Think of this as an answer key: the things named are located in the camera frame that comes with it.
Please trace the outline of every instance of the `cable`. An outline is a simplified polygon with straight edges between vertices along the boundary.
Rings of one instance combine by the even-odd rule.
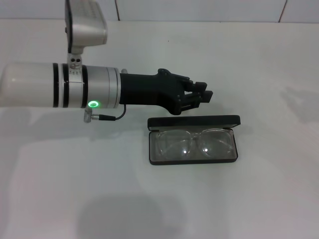
[[[123,111],[123,114],[120,116],[120,117],[115,117],[115,116],[105,116],[105,115],[99,115],[99,120],[102,120],[102,121],[116,121],[116,120],[120,120],[121,118],[124,117],[126,113],[126,105],[124,105],[124,111]]]

